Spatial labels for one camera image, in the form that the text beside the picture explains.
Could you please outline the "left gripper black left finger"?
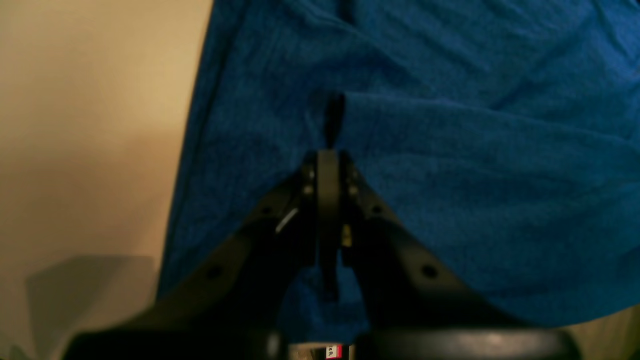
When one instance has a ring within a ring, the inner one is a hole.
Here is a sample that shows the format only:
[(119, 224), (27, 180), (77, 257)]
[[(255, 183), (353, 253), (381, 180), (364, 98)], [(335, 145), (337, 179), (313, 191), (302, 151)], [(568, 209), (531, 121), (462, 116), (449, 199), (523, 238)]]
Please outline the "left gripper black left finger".
[(286, 360), (277, 318), (290, 284), (314, 264), (319, 153), (268, 191), (242, 225), (156, 304), (80, 333), (65, 360)]

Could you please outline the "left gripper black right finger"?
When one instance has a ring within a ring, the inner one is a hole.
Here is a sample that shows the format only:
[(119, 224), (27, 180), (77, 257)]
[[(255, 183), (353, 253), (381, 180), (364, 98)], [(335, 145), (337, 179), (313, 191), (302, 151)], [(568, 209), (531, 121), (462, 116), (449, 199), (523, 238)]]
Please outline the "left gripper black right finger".
[(404, 228), (346, 152), (329, 152), (342, 261), (352, 268), (370, 330), (355, 360), (578, 360), (564, 330), (528, 325), (472, 290)]

